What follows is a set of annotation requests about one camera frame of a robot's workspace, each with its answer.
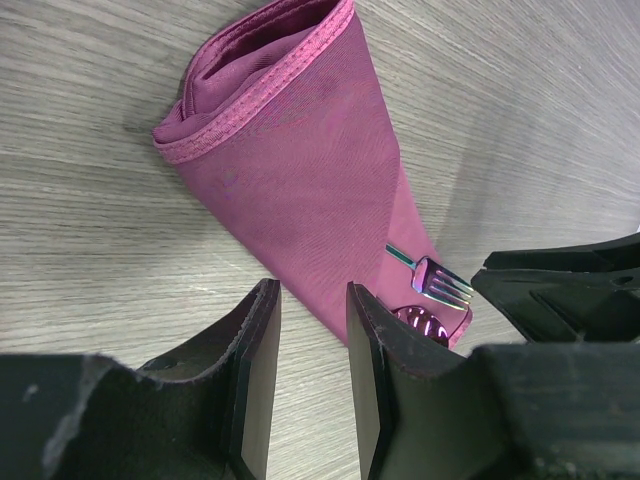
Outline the magenta satin napkin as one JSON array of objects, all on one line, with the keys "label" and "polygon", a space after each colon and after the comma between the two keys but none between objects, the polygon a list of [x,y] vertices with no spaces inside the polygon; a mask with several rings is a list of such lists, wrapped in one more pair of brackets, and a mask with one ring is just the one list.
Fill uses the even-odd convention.
[{"label": "magenta satin napkin", "polygon": [[154,143],[193,195],[337,338],[346,287],[434,314],[449,346],[471,311],[430,300],[413,260],[438,254],[411,194],[350,1],[275,1],[209,38]]}]

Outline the iridescent fork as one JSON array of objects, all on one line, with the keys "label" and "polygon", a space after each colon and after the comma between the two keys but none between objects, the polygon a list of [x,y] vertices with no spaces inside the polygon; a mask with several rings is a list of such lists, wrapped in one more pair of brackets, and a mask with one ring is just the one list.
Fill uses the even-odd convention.
[{"label": "iridescent fork", "polygon": [[463,278],[429,256],[413,260],[391,244],[385,250],[411,270],[411,287],[416,293],[454,310],[469,309],[475,290]]}]

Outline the iridescent purple spoon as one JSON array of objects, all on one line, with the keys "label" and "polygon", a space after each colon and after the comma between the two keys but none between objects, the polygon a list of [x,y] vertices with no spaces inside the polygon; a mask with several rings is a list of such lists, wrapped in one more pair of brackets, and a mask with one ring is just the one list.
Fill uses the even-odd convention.
[{"label": "iridescent purple spoon", "polygon": [[449,334],[440,320],[422,306],[410,305],[392,311],[398,320],[439,345],[449,347]]}]

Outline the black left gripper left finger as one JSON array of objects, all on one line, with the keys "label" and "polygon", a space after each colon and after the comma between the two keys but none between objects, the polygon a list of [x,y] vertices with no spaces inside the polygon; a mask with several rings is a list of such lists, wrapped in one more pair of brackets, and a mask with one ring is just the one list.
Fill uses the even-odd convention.
[{"label": "black left gripper left finger", "polygon": [[5,479],[262,479],[281,327],[276,280],[143,366],[1,358]]}]

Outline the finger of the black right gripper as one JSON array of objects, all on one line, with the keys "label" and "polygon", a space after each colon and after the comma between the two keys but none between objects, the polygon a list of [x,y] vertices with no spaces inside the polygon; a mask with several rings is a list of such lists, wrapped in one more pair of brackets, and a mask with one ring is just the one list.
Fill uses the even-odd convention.
[{"label": "finger of the black right gripper", "polygon": [[639,234],[606,242],[561,248],[496,251],[484,262],[488,270],[615,272],[639,267]]},{"label": "finger of the black right gripper", "polygon": [[639,339],[639,270],[483,269],[473,288],[529,342]]}]

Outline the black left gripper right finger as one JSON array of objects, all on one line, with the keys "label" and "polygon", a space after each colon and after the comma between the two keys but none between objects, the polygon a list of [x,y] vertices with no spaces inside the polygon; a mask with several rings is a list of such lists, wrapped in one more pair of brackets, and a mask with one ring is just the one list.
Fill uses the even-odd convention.
[{"label": "black left gripper right finger", "polygon": [[639,348],[484,345],[461,356],[347,287],[365,479],[635,479]]}]

